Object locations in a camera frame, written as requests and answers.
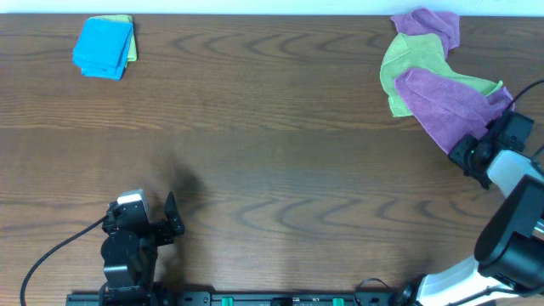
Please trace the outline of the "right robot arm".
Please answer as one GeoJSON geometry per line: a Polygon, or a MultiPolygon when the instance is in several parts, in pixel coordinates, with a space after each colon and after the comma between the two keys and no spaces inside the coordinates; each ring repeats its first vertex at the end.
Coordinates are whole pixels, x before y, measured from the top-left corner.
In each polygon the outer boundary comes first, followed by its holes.
{"type": "Polygon", "coordinates": [[[484,227],[473,255],[447,270],[423,275],[398,294],[396,305],[485,305],[543,293],[543,169],[516,141],[464,136],[448,157],[505,200],[484,227]]]}

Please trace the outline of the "purple microfiber cloth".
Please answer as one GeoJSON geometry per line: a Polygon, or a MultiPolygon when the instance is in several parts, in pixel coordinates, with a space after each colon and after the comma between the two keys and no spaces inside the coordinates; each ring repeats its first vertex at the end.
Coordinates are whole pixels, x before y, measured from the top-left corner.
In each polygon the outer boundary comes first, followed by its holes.
{"type": "Polygon", "coordinates": [[[467,134],[481,139],[488,125],[513,100],[506,87],[495,85],[484,95],[461,82],[420,68],[410,68],[394,87],[413,116],[446,154],[467,134]]]}

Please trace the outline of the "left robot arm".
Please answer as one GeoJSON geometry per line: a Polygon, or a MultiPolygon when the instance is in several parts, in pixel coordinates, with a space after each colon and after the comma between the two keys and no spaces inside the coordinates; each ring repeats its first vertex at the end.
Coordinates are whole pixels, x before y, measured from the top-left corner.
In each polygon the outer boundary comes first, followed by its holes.
{"type": "Polygon", "coordinates": [[[99,289],[100,305],[175,305],[177,298],[154,281],[158,248],[174,243],[184,224],[170,192],[165,218],[151,222],[142,189],[122,193],[109,205],[102,230],[108,235],[101,246],[106,283],[99,289]]]}

